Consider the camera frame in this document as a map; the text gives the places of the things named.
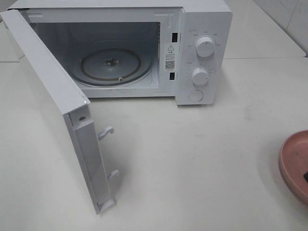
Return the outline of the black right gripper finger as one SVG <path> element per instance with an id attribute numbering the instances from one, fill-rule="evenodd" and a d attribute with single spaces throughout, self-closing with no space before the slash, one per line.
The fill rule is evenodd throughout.
<path id="1" fill-rule="evenodd" d="M 308 172 L 306 172 L 304 175 L 303 175 L 305 181 L 308 183 Z"/>

